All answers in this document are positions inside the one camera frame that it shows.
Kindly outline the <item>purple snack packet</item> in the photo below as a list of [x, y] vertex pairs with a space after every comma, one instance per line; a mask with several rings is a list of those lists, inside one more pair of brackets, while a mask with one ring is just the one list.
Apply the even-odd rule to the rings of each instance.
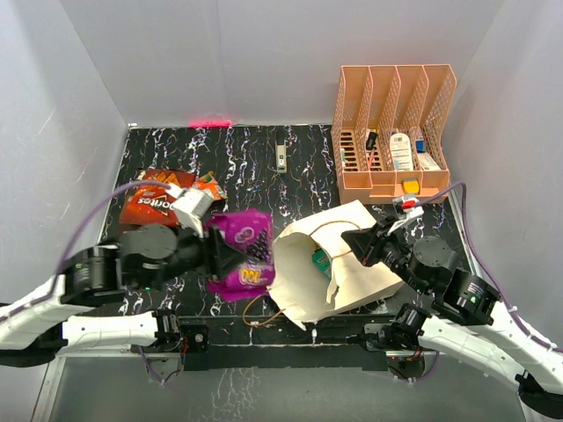
[[242, 252], [245, 258], [227, 275], [209, 280], [207, 290], [226, 302], [265, 295], [275, 278], [272, 216], [249, 208], [213, 214], [205, 228], [210, 226], [217, 226], [226, 244]]

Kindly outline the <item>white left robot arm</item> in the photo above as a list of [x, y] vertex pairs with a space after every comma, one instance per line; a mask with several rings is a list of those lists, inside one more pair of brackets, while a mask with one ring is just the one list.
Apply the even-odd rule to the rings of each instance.
[[160, 289], [188, 272], [220, 280], [245, 261], [212, 226], [203, 236], [151, 224], [78, 252], [30, 294], [1, 307], [1, 364], [37, 367], [63, 353], [136, 345], [171, 351], [182, 330], [172, 310], [92, 317], [127, 291]]

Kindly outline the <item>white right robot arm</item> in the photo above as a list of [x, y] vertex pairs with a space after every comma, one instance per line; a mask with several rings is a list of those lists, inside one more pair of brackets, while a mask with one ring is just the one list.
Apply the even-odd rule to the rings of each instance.
[[504, 382], [521, 401], [548, 418], [562, 418], [562, 355], [522, 331], [501, 294], [458, 265], [458, 255], [436, 236], [409, 244], [395, 219], [348, 230], [342, 240], [365, 267], [383, 264], [431, 309], [405, 303], [390, 324], [363, 329], [350, 342], [364, 349], [431, 349]]

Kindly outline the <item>red snack packet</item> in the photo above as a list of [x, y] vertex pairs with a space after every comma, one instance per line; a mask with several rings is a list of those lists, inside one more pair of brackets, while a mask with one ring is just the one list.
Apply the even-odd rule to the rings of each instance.
[[[183, 170], [141, 169], [137, 180], [155, 180], [167, 185], [189, 188], [195, 181], [193, 173]], [[178, 218], [171, 210], [174, 198], [159, 186], [139, 186], [128, 194], [120, 214], [121, 224], [162, 224], [175, 227]]]

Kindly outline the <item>orange snack packet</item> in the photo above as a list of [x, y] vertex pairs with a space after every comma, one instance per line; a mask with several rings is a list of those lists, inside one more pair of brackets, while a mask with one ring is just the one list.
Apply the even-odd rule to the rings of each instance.
[[197, 178], [193, 183], [193, 188], [205, 192], [217, 203], [225, 202], [228, 199], [227, 193], [219, 185], [213, 171], [209, 171]]

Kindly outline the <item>beige paper bag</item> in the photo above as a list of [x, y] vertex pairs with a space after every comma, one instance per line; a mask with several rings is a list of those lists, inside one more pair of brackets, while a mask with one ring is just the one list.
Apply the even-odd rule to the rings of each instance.
[[395, 295], [404, 282], [385, 265], [364, 267], [341, 238], [375, 218], [358, 200], [289, 224], [273, 242], [275, 277], [267, 294], [304, 329], [327, 317]]

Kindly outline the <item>green teal snack packet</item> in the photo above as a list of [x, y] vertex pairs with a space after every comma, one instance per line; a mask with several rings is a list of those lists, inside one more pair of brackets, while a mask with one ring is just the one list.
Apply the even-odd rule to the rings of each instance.
[[331, 259], [327, 256], [324, 250], [316, 249], [311, 254], [312, 264], [328, 279], [332, 277]]

